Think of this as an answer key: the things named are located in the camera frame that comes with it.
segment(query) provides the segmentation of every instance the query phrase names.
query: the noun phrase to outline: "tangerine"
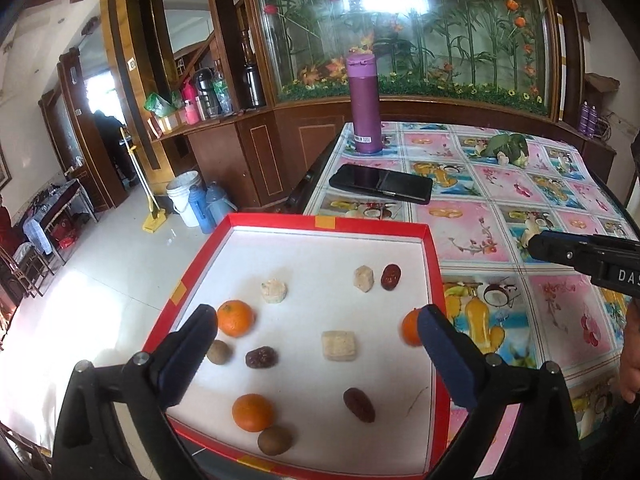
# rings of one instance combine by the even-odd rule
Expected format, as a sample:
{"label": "tangerine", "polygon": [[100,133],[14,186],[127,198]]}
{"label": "tangerine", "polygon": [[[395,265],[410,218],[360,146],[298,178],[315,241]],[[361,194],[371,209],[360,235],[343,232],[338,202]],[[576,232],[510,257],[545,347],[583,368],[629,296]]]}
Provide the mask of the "tangerine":
{"label": "tangerine", "polygon": [[422,346],[420,336],[418,335],[418,314],[420,314],[420,309],[414,308],[404,316],[402,325],[400,326],[402,339],[404,339],[404,342],[409,346]]}
{"label": "tangerine", "polygon": [[254,311],[244,301],[225,301],[218,309],[218,328],[231,337],[249,332],[254,320]]}
{"label": "tangerine", "polygon": [[252,433],[266,430],[276,418],[273,405],[258,394],[238,397],[231,408],[231,415],[238,428]]}

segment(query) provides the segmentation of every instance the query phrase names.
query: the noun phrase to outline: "person's hand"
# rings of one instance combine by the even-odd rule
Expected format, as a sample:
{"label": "person's hand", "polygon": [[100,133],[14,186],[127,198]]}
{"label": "person's hand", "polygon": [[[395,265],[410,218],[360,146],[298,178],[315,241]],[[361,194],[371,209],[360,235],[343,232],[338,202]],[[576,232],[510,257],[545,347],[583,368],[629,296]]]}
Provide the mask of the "person's hand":
{"label": "person's hand", "polygon": [[635,298],[626,311],[625,345],[620,356],[620,394],[629,404],[640,392],[640,312]]}

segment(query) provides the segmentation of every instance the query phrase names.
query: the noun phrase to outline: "glass display case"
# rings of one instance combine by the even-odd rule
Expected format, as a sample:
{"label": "glass display case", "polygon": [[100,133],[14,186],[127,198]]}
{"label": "glass display case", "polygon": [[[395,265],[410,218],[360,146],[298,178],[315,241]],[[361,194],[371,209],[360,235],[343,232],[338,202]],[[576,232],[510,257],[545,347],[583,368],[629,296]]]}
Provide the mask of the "glass display case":
{"label": "glass display case", "polygon": [[380,94],[547,114],[545,0],[258,0],[278,98],[348,94],[345,58],[373,52]]}

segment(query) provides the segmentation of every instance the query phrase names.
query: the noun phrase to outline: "black phone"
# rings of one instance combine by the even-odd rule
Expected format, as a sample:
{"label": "black phone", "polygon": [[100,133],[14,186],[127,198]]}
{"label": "black phone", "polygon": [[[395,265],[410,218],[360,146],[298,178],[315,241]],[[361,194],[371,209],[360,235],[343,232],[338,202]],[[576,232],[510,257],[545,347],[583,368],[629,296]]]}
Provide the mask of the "black phone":
{"label": "black phone", "polygon": [[329,179],[329,185],[352,193],[428,204],[431,200],[433,180],[426,176],[399,171],[343,164]]}

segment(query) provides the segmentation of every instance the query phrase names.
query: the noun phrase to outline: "blue kettle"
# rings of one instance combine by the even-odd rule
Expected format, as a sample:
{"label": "blue kettle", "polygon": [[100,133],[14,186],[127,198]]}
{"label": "blue kettle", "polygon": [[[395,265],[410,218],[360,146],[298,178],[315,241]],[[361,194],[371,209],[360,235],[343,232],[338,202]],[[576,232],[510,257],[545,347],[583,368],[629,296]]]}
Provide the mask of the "blue kettle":
{"label": "blue kettle", "polygon": [[208,235],[213,232],[216,221],[207,207],[207,194],[201,187],[191,186],[189,190],[189,205],[198,219],[201,231]]}
{"label": "blue kettle", "polygon": [[207,208],[215,222],[214,225],[220,224],[228,213],[238,211],[229,200],[226,191],[215,182],[207,186]]}

